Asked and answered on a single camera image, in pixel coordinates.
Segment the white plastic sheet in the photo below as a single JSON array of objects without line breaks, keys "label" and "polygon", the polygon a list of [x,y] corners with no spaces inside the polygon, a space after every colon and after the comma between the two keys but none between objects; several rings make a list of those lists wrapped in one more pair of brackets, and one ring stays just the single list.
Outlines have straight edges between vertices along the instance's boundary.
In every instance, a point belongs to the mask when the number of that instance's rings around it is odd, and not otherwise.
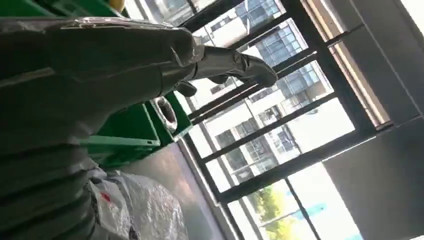
[{"label": "white plastic sheet", "polygon": [[162,185],[147,177],[116,171],[109,179],[126,198],[134,230],[130,239],[187,240],[180,203]]}]

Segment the plastic wrap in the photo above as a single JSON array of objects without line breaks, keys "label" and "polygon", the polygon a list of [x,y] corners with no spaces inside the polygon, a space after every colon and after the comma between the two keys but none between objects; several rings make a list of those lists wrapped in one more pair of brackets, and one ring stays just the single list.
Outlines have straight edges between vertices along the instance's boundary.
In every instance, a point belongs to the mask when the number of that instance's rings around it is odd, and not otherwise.
[{"label": "plastic wrap", "polygon": [[89,187],[96,199],[99,225],[112,234],[129,239],[130,213],[118,186],[113,182],[100,180],[96,185],[90,182]]},{"label": "plastic wrap", "polygon": [[[151,65],[186,67],[204,54],[185,28],[119,17],[4,18],[0,35],[0,48],[8,49],[3,57],[12,60],[0,74],[0,87],[55,74],[83,79]],[[37,64],[18,62],[12,56],[17,52]]]},{"label": "plastic wrap", "polygon": [[180,203],[162,185],[147,177],[116,171],[111,181],[127,197],[134,232],[130,239],[187,240]]}]

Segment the window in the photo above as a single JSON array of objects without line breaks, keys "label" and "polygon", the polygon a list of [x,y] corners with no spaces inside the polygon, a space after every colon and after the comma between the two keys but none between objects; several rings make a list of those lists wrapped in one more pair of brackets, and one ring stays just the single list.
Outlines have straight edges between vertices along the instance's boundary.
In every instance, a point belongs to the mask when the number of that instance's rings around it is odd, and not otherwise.
[{"label": "window", "polygon": [[[216,136],[216,140],[218,141],[218,144],[221,148],[224,148],[236,141],[230,130],[227,130]],[[230,151],[229,153],[225,154],[225,158],[228,161],[228,164],[231,166],[232,170],[240,169],[248,164],[240,149],[234,149]]]},{"label": "window", "polygon": [[216,23],[215,25],[211,26],[210,29],[212,30],[212,32],[217,31],[218,29],[222,28],[223,26],[225,26],[227,23],[231,22],[231,18],[229,16],[225,17],[223,20],[221,20],[220,22]]},{"label": "window", "polygon": [[272,94],[275,90],[272,87],[266,88],[263,91],[260,91],[259,93],[249,97],[250,101],[252,103],[257,102],[263,98],[265,98],[266,96]]},{"label": "window", "polygon": [[254,10],[249,11],[249,13],[250,13],[250,16],[253,20],[267,15],[267,13],[265,12],[265,10],[262,6],[259,6],[259,7],[255,8]]},{"label": "window", "polygon": [[224,82],[223,84],[218,84],[218,85],[216,85],[216,86],[212,87],[212,88],[210,89],[210,92],[211,92],[212,94],[216,94],[216,93],[218,93],[219,91],[221,91],[221,90],[225,89],[226,87],[230,86],[230,85],[231,85],[231,84],[233,84],[233,83],[234,83],[233,78],[232,78],[232,77],[229,77],[229,78],[228,78],[228,80],[227,80],[226,82]]}]

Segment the plastic bag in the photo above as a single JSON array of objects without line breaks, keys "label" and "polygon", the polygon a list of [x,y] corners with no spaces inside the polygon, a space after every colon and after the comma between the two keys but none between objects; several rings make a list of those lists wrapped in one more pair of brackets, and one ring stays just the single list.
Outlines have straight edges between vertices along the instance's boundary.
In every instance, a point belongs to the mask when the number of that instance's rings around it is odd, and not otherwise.
[{"label": "plastic bag", "polygon": [[162,185],[147,177],[116,171],[109,178],[119,183],[130,205],[130,239],[187,240],[180,203]]},{"label": "plastic bag", "polygon": [[98,224],[112,234],[129,239],[130,213],[118,186],[107,180],[96,185],[90,182],[89,186],[96,199]]}]

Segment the glass pane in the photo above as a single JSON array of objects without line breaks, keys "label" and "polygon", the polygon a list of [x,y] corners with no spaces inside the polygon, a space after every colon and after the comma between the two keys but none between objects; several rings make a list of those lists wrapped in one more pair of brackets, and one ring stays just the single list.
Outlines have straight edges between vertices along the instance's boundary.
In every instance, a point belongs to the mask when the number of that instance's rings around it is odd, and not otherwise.
[{"label": "glass pane", "polygon": [[243,200],[253,210],[251,215],[259,223],[259,226],[295,215],[299,210],[299,206],[284,180],[245,196]]},{"label": "glass pane", "polygon": [[208,35],[209,41],[205,41],[207,45],[228,47],[285,11],[278,0],[245,0],[193,35],[198,37]]},{"label": "glass pane", "polygon": [[[270,107],[255,117],[251,117],[250,112],[245,112],[245,116],[242,116],[243,109],[247,109],[247,106],[246,104],[240,106],[235,110],[235,114],[227,112],[223,114],[225,118],[206,123],[209,134],[217,142],[217,148],[223,148],[285,116],[281,110],[283,107],[280,105]],[[223,161],[222,171],[231,176],[228,179],[232,181],[232,186],[238,185],[354,129],[339,100],[334,98],[222,155],[220,157]]]},{"label": "glass pane", "polygon": [[[261,24],[277,18],[284,12],[285,10],[278,0],[246,0],[197,30],[193,35],[199,37],[201,42],[207,46],[229,47],[231,44],[237,42],[254,31],[257,27],[261,26]],[[284,28],[289,24],[294,23],[293,21],[286,21],[280,24],[280,26]],[[258,50],[256,49],[255,51],[255,49],[255,47],[251,47],[243,53],[260,57],[267,63],[270,63],[268,58],[270,58],[273,63],[280,63],[290,57],[288,51],[283,52],[282,50],[275,50],[275,54],[271,52],[267,56],[262,57]],[[194,82],[194,86],[197,87],[197,93],[190,99],[196,109],[198,109],[241,84],[242,83],[235,78],[231,78],[225,84],[219,85],[208,79],[200,79]]]},{"label": "glass pane", "polygon": [[252,94],[249,100],[255,112],[279,103],[283,115],[287,115],[333,91],[320,66],[313,61],[279,79],[274,86]]},{"label": "glass pane", "polygon": [[293,174],[288,179],[321,239],[362,240],[322,163]]},{"label": "glass pane", "polygon": [[141,14],[146,20],[166,22],[178,26],[193,16],[187,0],[135,0],[142,6]]},{"label": "glass pane", "polygon": [[231,202],[228,206],[245,239],[258,238],[254,229],[264,240],[316,239],[284,180]]},{"label": "glass pane", "polygon": [[291,18],[277,25],[270,33],[255,45],[251,45],[247,49],[246,46],[243,46],[239,51],[258,57],[274,67],[308,48]]}]

